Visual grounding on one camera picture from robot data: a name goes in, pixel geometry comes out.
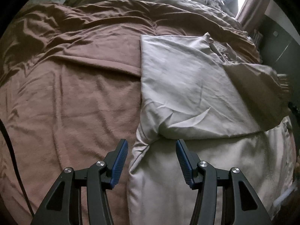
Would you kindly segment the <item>brown bed sheet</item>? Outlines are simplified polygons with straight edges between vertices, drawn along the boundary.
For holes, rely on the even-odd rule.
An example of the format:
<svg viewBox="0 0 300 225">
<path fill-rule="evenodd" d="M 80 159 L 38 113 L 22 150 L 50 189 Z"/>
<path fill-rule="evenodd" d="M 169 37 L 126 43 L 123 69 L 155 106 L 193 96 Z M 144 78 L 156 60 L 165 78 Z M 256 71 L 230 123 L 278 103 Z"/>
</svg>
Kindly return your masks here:
<svg viewBox="0 0 300 225">
<path fill-rule="evenodd" d="M 15 150 L 21 189 L 1 141 L 1 202 L 12 221 L 30 224 L 66 167 L 88 168 L 140 122 L 141 45 L 148 36 L 201 37 L 227 43 L 250 64 L 259 54 L 245 33 L 203 15 L 139 0 L 25 9 L 1 38 L 1 119 Z M 131 224 L 127 158 L 109 195 L 116 224 Z"/>
</svg>

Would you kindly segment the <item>items on right table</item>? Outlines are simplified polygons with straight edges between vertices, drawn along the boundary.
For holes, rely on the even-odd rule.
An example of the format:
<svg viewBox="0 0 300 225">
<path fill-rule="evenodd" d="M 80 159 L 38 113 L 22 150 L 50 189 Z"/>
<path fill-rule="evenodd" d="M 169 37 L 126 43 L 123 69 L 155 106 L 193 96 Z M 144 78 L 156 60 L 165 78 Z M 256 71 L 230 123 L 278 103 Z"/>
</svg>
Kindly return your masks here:
<svg viewBox="0 0 300 225">
<path fill-rule="evenodd" d="M 257 29 L 254 29 L 250 34 L 248 34 L 248 39 L 252 41 L 252 43 L 258 50 L 263 39 L 263 34 L 260 33 Z"/>
</svg>

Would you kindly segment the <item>light grey jacket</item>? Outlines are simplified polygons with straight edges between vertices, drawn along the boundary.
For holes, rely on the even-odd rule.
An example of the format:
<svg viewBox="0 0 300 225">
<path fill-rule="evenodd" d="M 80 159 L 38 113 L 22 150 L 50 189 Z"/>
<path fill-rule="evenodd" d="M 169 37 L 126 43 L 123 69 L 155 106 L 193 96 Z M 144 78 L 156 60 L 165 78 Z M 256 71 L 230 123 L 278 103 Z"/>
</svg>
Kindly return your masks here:
<svg viewBox="0 0 300 225">
<path fill-rule="evenodd" d="M 185 183 L 176 141 L 212 166 L 238 167 L 271 217 L 293 181 L 296 148 L 285 75 L 201 37 L 140 38 L 140 122 L 129 168 L 131 224 L 188 224 L 197 192 Z"/>
</svg>

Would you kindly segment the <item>right beige curtain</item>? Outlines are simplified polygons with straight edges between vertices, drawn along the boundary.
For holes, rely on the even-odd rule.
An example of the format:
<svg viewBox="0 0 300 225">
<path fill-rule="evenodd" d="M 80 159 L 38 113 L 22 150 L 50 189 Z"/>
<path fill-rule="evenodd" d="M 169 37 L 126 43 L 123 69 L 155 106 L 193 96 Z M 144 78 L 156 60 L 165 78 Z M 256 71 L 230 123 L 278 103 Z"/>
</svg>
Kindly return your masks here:
<svg viewBox="0 0 300 225">
<path fill-rule="evenodd" d="M 251 34 L 259 27 L 269 2 L 270 0 L 245 0 L 236 17 L 244 31 Z"/>
</svg>

